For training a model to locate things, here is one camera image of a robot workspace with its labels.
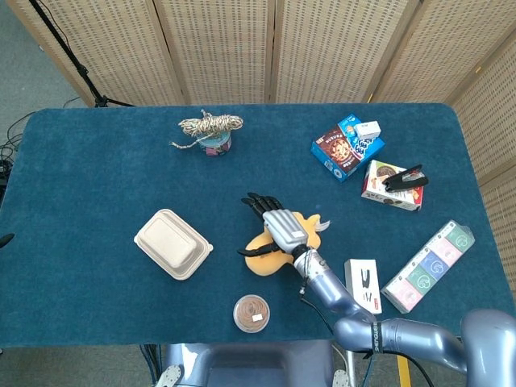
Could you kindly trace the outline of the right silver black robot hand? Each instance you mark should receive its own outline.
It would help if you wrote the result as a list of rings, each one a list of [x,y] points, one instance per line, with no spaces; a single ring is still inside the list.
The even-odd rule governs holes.
[[[241,256],[258,257],[282,251],[296,260],[310,250],[307,232],[293,212],[285,209],[275,197],[248,193],[247,197],[241,198],[241,202],[249,206],[263,221],[273,240],[255,249],[241,248],[237,251]]]

